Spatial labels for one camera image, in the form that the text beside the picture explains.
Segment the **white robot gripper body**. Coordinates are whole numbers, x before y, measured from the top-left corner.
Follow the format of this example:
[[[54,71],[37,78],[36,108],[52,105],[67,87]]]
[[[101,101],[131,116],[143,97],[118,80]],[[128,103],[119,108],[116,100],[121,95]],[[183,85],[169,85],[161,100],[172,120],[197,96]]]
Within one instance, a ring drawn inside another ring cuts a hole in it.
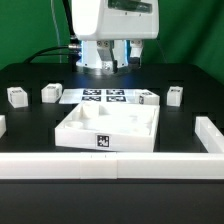
[[[155,39],[158,0],[72,0],[73,29],[83,41]]]

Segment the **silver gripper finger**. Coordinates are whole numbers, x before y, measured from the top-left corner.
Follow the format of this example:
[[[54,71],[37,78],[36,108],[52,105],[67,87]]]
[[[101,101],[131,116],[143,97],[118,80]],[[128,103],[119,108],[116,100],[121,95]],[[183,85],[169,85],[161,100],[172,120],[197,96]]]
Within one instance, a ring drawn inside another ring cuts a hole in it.
[[[97,42],[97,52],[102,62],[103,72],[117,71],[117,61],[114,58],[113,48],[113,41],[101,40]]]
[[[130,41],[130,56],[129,56],[129,66],[132,69],[138,69],[141,66],[141,54],[143,50],[142,40],[131,40]]]

